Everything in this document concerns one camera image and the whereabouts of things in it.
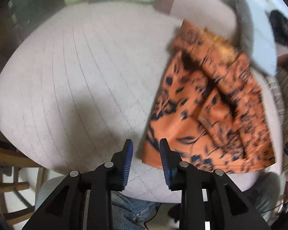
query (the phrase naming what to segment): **metal screw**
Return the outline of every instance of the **metal screw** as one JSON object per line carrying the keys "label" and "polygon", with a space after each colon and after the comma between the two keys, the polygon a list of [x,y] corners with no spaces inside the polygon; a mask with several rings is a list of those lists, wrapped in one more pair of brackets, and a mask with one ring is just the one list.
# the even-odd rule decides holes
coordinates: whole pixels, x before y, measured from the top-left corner
{"label": "metal screw", "polygon": [[69,175],[70,175],[71,177],[76,177],[76,176],[79,175],[79,171],[78,171],[78,170],[73,170],[73,171],[71,171],[71,172],[69,173]]}
{"label": "metal screw", "polygon": [[181,167],[184,167],[184,168],[186,168],[186,167],[188,167],[188,166],[189,166],[189,163],[188,163],[188,162],[186,162],[186,161],[181,161],[181,162],[179,163],[179,165],[180,165]]}
{"label": "metal screw", "polygon": [[114,163],[113,162],[106,162],[105,163],[105,167],[106,168],[112,168],[114,166]]}
{"label": "metal screw", "polygon": [[223,171],[223,170],[220,170],[220,169],[216,169],[216,170],[214,171],[214,173],[216,173],[216,174],[219,175],[219,176],[224,175],[224,171]]}

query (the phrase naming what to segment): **blue jeans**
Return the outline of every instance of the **blue jeans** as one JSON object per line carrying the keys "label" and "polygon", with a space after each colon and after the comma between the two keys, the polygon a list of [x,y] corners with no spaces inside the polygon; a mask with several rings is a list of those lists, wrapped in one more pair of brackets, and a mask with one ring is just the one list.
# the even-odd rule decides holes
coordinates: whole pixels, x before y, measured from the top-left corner
{"label": "blue jeans", "polygon": [[140,225],[156,211],[155,202],[138,200],[112,191],[112,216],[114,230],[144,230]]}
{"label": "blue jeans", "polygon": [[255,184],[243,194],[268,222],[280,196],[280,178],[273,172],[262,174]]}

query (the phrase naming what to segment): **white cushion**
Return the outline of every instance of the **white cushion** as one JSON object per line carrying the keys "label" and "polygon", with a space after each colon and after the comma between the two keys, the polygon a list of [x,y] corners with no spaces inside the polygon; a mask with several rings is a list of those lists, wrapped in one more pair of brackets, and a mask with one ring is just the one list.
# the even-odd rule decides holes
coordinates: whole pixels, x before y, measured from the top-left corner
{"label": "white cushion", "polygon": [[[147,4],[63,8],[25,39],[0,74],[0,130],[29,158],[64,174],[94,170],[131,138],[124,194],[180,202],[163,171],[143,164],[139,152],[171,58],[168,45],[181,23]],[[266,108],[275,108],[266,101]],[[282,149],[278,134],[271,137]],[[243,190],[256,180],[246,178],[251,173],[234,176]]]}

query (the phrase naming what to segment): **denim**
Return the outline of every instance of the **denim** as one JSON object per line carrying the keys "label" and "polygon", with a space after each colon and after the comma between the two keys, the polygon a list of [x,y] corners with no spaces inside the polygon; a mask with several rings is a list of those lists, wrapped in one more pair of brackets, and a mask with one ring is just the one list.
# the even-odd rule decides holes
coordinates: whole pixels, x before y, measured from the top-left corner
{"label": "denim", "polygon": [[270,209],[276,206],[279,199],[280,186],[279,176],[269,172],[261,175],[250,189],[243,192],[266,222],[273,214]]}
{"label": "denim", "polygon": [[114,191],[111,194],[113,229],[144,230],[140,223],[156,210],[156,203],[129,198]]}

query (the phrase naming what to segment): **orange leopard print fabric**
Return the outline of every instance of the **orange leopard print fabric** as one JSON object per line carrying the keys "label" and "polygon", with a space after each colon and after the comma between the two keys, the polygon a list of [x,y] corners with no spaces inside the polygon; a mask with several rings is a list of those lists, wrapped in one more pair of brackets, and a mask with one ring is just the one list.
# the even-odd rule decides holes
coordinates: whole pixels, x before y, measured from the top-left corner
{"label": "orange leopard print fabric", "polygon": [[186,20],[174,48],[142,161],[161,168],[159,141],[166,138],[171,150],[201,170],[245,173],[274,164],[260,87],[247,56],[228,61]]}

